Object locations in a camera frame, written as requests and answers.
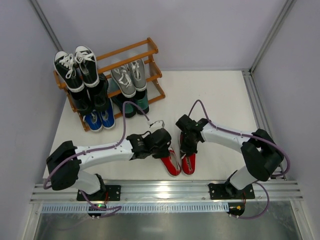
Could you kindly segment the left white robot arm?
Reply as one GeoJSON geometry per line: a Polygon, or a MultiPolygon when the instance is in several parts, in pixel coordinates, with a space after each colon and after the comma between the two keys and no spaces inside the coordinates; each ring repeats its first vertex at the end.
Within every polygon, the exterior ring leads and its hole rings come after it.
{"type": "Polygon", "coordinates": [[[46,160],[49,176],[44,189],[61,191],[78,189],[77,200],[101,201],[107,194],[102,177],[86,169],[118,161],[168,157],[172,137],[164,128],[153,133],[131,134],[122,142],[97,146],[75,146],[71,140],[63,142],[46,160]]]}

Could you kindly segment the grey sneaker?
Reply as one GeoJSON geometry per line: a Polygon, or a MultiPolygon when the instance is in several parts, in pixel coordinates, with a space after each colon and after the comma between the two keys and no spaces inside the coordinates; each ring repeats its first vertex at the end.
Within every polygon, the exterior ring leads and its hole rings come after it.
{"type": "Polygon", "coordinates": [[[145,75],[145,64],[140,58],[128,64],[131,80],[138,92],[143,92],[147,88],[147,80],[145,75]]]}
{"type": "Polygon", "coordinates": [[[133,86],[131,77],[129,76],[129,73],[125,65],[122,65],[117,68],[113,68],[110,71],[110,74],[112,79],[115,81],[115,83],[119,87],[121,93],[126,98],[132,98],[135,96],[136,89],[133,86]]]}

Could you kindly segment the black loafer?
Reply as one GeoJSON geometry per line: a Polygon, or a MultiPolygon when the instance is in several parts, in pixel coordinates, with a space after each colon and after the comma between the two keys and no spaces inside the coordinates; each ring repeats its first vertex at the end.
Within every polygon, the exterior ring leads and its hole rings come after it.
{"type": "Polygon", "coordinates": [[[111,104],[111,101],[109,100],[107,94],[109,82],[103,73],[99,74],[98,76],[98,85],[95,87],[88,88],[88,93],[94,109],[97,112],[104,112],[108,109],[108,107],[111,104]]]}
{"type": "Polygon", "coordinates": [[[76,110],[82,116],[89,115],[93,111],[92,102],[85,88],[79,92],[70,91],[69,94],[76,110]]]}

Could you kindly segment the red sneaker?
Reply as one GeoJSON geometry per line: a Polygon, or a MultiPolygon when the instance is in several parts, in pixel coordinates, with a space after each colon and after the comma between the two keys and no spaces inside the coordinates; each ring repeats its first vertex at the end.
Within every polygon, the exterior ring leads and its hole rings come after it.
{"type": "Polygon", "coordinates": [[[187,155],[182,151],[182,143],[183,143],[184,133],[180,133],[179,137],[179,153],[181,158],[181,169],[185,175],[192,175],[196,170],[196,154],[192,153],[191,155],[187,155]]]}
{"type": "Polygon", "coordinates": [[[167,172],[173,176],[177,177],[181,171],[181,159],[177,156],[172,146],[168,148],[169,155],[166,157],[162,157],[160,160],[162,161],[164,167],[167,172]]]}

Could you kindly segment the black sneaker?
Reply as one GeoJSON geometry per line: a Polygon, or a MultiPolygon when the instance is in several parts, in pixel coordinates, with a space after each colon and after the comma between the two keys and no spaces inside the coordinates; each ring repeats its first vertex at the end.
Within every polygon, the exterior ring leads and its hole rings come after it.
{"type": "Polygon", "coordinates": [[[54,68],[71,92],[79,93],[84,89],[85,86],[77,73],[75,58],[72,53],[57,52],[54,57],[54,68]]]}
{"type": "Polygon", "coordinates": [[[77,46],[74,53],[75,62],[80,69],[84,84],[88,88],[96,87],[100,82],[96,55],[83,45],[77,46]]]}

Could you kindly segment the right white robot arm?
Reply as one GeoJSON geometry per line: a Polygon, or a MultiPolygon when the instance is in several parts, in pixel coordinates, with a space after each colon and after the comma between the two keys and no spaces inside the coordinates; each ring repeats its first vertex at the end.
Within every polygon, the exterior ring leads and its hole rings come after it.
{"type": "Polygon", "coordinates": [[[252,184],[266,182],[284,160],[284,154],[273,139],[260,128],[252,133],[241,133],[215,126],[206,118],[192,120],[186,114],[177,120],[176,126],[181,131],[180,155],[186,174],[195,170],[199,142],[215,143],[242,154],[245,165],[241,169],[232,173],[224,183],[209,184],[212,200],[254,199],[250,193],[252,184]]]}

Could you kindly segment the blue sneaker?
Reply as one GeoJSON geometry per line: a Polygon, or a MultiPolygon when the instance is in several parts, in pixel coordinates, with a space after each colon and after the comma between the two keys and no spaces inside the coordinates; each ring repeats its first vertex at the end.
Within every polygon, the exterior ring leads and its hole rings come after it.
{"type": "Polygon", "coordinates": [[[103,128],[101,118],[97,111],[92,111],[90,114],[87,114],[82,117],[82,120],[89,127],[92,132],[100,132],[103,128]]]}
{"type": "Polygon", "coordinates": [[[102,122],[102,126],[105,129],[111,129],[115,126],[115,116],[114,116],[114,108],[113,108],[113,102],[109,99],[108,100],[108,106],[106,110],[101,111],[100,118],[102,122]]]}

